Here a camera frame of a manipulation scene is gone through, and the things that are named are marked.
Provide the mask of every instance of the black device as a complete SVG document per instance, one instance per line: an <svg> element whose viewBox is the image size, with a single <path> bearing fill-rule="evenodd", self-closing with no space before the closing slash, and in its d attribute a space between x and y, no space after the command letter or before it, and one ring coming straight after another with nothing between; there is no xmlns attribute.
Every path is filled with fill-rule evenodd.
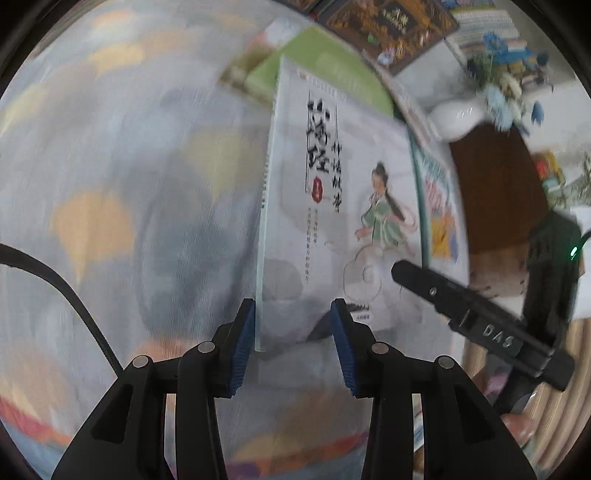
<svg viewBox="0 0 591 480"><path fill-rule="evenodd" d="M410 480L412 394L421 394L426 480L534 480L532 467L486 398L449 356L426 362L376 342L343 299L331 321L345 384L373 398L362 480Z"/></svg>
<svg viewBox="0 0 591 480"><path fill-rule="evenodd" d="M494 402L498 414L520 412L542 382L564 391L574 360L563 349L580 271L576 222L550 212L530 235L529 283L522 318L428 268L400 261L392 278L449 318L449 327L512 366Z"/></svg>

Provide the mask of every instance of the white book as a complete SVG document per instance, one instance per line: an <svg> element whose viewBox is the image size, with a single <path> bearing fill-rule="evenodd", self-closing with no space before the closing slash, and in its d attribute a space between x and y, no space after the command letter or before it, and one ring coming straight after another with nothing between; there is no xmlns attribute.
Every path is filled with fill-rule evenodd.
<svg viewBox="0 0 591 480"><path fill-rule="evenodd" d="M374 332L421 321L390 269L421 264L406 125L285 57L269 139L256 284L256 348L304 342L342 297Z"/></svg>
<svg viewBox="0 0 591 480"><path fill-rule="evenodd" d="M508 18L508 19L511 19L511 16L509 15L509 12L507 10L499 10L496 8L459 11L459 12L454 12L453 16L456 20L458 20L458 22L479 20L479 19L483 19L483 18L490 18L490 19Z"/></svg>
<svg viewBox="0 0 591 480"><path fill-rule="evenodd" d="M519 31L516 28L475 28L466 32L459 31L452 34L449 38L454 39L458 44L472 43L482 41L484 35L494 33L501 39L519 38Z"/></svg>

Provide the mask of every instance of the black bracket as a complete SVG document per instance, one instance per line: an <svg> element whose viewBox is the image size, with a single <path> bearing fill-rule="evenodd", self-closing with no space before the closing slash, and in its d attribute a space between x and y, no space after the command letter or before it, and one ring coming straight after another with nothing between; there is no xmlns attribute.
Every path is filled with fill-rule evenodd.
<svg viewBox="0 0 591 480"><path fill-rule="evenodd" d="M246 299L234 322L182 357L134 358L84 422L52 480L173 480L164 459L167 394L177 394L178 480L227 480L214 399L230 398L241 386L254 321L254 301Z"/></svg>

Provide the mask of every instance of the colorful book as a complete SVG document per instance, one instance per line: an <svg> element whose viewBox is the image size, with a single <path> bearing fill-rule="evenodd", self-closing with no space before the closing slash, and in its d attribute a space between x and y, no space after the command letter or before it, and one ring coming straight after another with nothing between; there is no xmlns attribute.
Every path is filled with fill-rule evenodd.
<svg viewBox="0 0 591 480"><path fill-rule="evenodd" d="M438 0L336 0L317 22L396 73L454 32Z"/></svg>
<svg viewBox="0 0 591 480"><path fill-rule="evenodd" d="M407 127L283 57L261 205L259 350L304 342L333 299L374 332L417 322L423 303L392 264L421 264Z"/></svg>
<svg viewBox="0 0 591 480"><path fill-rule="evenodd" d="M427 114L406 88L374 61L366 59L410 127L417 169L423 265L467 285L469 259L462 196L449 146L434 134Z"/></svg>

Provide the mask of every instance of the book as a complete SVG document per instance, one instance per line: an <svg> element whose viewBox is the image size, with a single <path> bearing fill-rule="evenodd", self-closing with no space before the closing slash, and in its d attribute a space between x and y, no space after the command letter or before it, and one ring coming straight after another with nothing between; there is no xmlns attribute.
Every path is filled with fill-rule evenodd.
<svg viewBox="0 0 591 480"><path fill-rule="evenodd" d="M458 28L438 0L336 0L317 22L396 73Z"/></svg>
<svg viewBox="0 0 591 480"><path fill-rule="evenodd" d="M295 35L252 69L244 83L250 94L272 104L282 56L291 58L357 100L392 115L392 99L371 69L354 50L318 27L309 27Z"/></svg>
<svg viewBox="0 0 591 480"><path fill-rule="evenodd" d="M423 302L390 276L421 265L406 125L283 57L256 270L256 348L304 342L342 297L374 332L420 322Z"/></svg>
<svg viewBox="0 0 591 480"><path fill-rule="evenodd" d="M449 146L432 131L426 112L406 88L375 61L365 58L410 127L418 180L422 263L467 285L469 259L462 196Z"/></svg>

